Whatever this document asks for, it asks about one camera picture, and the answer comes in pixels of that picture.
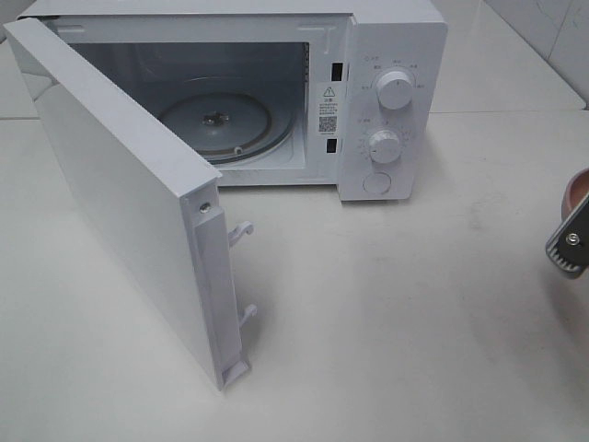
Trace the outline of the white microwave oven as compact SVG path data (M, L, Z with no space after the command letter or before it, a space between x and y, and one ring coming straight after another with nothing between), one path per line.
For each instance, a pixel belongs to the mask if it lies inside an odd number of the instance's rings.
M224 164L195 151L219 171L217 187L333 185L343 201L411 194L447 33L428 1L37 1L15 21L24 18L41 21L157 119L203 92L297 99L292 131L274 148ZM414 75L415 88L407 106L386 110L374 82L395 67ZM345 90L337 135L317 132L321 82ZM389 164L369 156L368 139L381 130L401 142ZM375 172L391 177L388 193L364 190Z

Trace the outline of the white microwave knob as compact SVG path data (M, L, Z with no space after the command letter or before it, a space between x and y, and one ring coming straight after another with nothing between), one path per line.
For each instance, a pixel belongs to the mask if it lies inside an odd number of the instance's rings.
M381 130L368 139L369 156L377 164L389 164L401 154L401 142L395 132Z
M380 74L374 82L379 105L397 111L412 101L415 77L407 69L395 67Z

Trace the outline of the white microwave door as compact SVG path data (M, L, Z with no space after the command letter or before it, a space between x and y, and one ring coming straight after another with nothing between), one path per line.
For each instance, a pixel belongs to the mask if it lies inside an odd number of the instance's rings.
M218 389L248 370L220 173L36 18L6 36L66 182L93 228Z

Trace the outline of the pink round plate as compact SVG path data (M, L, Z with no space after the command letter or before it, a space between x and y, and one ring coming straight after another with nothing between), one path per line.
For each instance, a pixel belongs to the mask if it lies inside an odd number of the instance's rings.
M589 169L583 169L577 172L568 181L560 206L562 221L564 221L569 216L571 211L583 200L585 195L588 193L588 176Z

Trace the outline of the round white door button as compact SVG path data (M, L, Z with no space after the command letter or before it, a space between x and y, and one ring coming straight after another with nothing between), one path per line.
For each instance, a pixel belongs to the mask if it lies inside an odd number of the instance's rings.
M363 181L366 192L383 195L389 192L392 184L391 177L385 172L375 172L367 176Z

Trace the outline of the white warning label sticker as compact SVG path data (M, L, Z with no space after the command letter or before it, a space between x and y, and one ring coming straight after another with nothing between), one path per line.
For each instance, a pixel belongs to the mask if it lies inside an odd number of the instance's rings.
M316 86L315 110L317 132L320 135L337 135L345 90L340 82L321 82Z

